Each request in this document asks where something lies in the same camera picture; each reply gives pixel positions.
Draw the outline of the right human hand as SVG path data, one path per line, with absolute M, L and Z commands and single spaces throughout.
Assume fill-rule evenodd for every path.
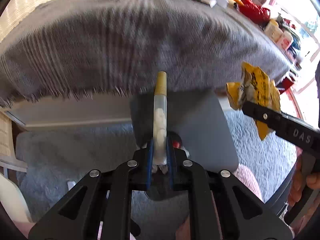
M 305 179 L 302 175 L 302 156 L 296 161 L 295 174 L 292 177 L 292 185 L 288 196 L 289 206 L 294 206 L 302 197 L 302 186 L 306 182 L 306 186 L 313 190 L 319 190 L 319 172 L 308 175 Z

